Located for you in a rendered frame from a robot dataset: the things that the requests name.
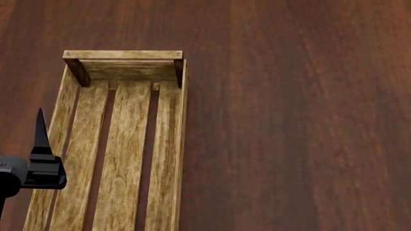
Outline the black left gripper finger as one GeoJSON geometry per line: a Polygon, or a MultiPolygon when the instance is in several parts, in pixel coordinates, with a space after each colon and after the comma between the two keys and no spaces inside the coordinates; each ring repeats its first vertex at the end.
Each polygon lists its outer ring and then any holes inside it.
{"type": "Polygon", "coordinates": [[[46,130],[46,123],[44,114],[41,108],[37,113],[35,123],[35,139],[34,145],[30,153],[30,160],[35,161],[43,158],[43,155],[52,155],[52,149],[48,140],[48,133],[46,130]]]}

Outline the slatted wooden crate tray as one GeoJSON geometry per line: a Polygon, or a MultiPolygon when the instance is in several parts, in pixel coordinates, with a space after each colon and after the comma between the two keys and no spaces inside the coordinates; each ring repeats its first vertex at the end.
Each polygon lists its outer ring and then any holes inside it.
{"type": "Polygon", "coordinates": [[[34,190],[24,231],[81,231],[109,92],[115,93],[92,231],[134,231],[152,93],[159,95],[145,231],[179,231],[188,65],[182,51],[67,50],[49,127],[67,186],[34,190]]]}

